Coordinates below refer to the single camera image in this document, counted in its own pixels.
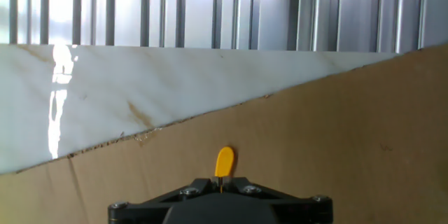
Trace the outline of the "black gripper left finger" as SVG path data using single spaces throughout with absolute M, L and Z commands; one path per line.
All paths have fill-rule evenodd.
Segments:
M 196 178 L 191 184 L 165 193 L 143 203 L 115 202 L 108 206 L 108 224 L 162 224 L 169 210 L 176 204 L 199 196 L 221 192 L 222 179 Z

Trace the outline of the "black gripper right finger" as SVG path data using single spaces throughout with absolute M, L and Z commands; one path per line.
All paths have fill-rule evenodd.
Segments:
M 326 195 L 306 198 L 252 183 L 246 177 L 222 178 L 222 192 L 236 193 L 267 204 L 280 223 L 332 223 L 333 199 Z

